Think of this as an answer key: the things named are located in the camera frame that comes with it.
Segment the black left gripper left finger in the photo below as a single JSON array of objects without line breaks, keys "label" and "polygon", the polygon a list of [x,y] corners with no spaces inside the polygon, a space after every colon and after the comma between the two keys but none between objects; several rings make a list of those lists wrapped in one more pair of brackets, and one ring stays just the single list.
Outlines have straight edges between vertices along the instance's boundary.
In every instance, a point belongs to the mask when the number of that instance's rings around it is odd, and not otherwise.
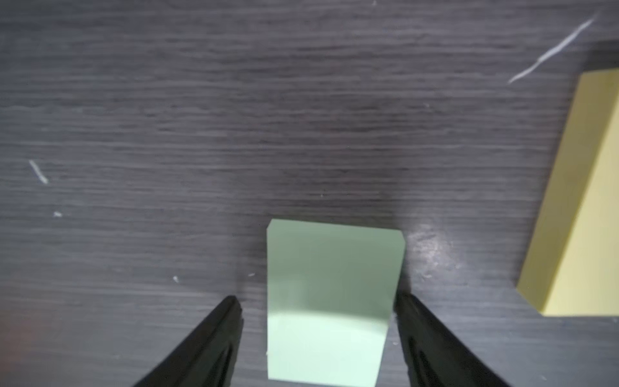
[{"label": "black left gripper left finger", "polygon": [[231,384],[243,332],[240,302],[227,296],[137,386]]}]

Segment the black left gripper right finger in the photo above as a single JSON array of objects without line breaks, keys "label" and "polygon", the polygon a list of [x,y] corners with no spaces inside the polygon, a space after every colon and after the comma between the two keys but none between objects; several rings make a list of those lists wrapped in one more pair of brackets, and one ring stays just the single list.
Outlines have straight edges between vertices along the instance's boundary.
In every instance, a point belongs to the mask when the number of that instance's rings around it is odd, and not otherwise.
[{"label": "black left gripper right finger", "polygon": [[412,386],[506,386],[417,297],[397,293],[394,310]]}]

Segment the green sticky pad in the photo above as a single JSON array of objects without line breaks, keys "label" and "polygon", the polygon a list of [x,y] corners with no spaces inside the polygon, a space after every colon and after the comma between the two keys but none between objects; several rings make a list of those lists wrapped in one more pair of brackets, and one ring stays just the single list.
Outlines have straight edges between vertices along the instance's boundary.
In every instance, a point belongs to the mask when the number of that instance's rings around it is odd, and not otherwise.
[{"label": "green sticky pad", "polygon": [[374,386],[405,251],[399,230],[273,219],[269,379]]}]

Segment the yellow sticky pad right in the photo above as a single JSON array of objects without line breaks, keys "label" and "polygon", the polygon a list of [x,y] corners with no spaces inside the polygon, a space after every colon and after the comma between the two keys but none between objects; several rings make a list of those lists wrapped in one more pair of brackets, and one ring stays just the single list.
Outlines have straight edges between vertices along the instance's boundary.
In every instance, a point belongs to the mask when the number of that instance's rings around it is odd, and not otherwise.
[{"label": "yellow sticky pad right", "polygon": [[618,314],[618,71],[581,74],[517,282],[546,317]]}]

